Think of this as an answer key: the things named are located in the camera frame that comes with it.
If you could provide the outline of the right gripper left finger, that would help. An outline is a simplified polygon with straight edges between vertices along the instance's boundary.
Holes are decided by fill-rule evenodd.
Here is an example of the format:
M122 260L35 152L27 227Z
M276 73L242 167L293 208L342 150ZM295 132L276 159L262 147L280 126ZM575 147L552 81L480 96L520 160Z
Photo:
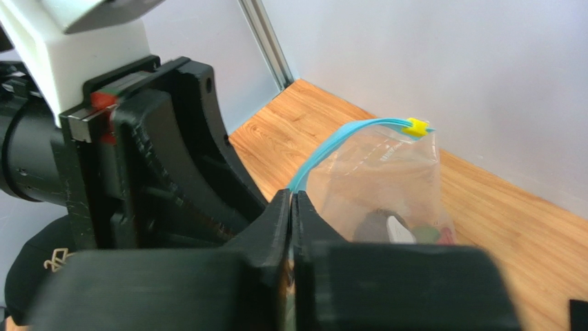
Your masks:
M219 248L88 250L43 288L33 330L282 330L291 192Z

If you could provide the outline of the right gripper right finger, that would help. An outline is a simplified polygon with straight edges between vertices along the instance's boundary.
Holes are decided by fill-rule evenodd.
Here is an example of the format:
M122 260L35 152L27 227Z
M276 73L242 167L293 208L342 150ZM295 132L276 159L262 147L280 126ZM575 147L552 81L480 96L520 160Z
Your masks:
M351 243L292 197L297 330L520 330L493 259L464 245Z

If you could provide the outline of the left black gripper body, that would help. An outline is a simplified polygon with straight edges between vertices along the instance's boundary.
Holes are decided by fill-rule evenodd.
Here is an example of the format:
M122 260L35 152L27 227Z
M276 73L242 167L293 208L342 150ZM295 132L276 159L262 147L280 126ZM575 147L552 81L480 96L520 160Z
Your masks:
M149 56L82 91L55 151L79 249L221 245L266 209L228 138L212 66Z

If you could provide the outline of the green pepper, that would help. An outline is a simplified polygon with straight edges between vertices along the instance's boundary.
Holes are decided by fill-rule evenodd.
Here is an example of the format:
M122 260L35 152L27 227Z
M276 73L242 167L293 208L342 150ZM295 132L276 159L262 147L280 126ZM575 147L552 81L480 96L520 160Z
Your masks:
M417 225L411 229L416 243L435 244L441 238L440 231L432 225Z

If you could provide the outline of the clear zip top bag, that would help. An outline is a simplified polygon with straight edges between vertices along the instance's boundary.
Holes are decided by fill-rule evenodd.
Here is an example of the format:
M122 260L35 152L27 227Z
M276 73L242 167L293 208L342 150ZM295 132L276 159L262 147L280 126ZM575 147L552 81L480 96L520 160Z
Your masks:
M426 121L378 118L338 128L299 167L288 187L305 192L316 212L338 234L353 241L365 216L377 209L388 218L390 243L416 243L417 225L444 227L456 234L441 199L440 151Z

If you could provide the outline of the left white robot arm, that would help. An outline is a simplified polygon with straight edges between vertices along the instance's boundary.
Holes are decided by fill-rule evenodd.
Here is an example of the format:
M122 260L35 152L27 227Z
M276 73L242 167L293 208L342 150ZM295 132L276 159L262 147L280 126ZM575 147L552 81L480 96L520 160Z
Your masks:
M215 72L162 61L140 26L5 31L1 189L61 205L81 249L216 247L268 202L221 116Z

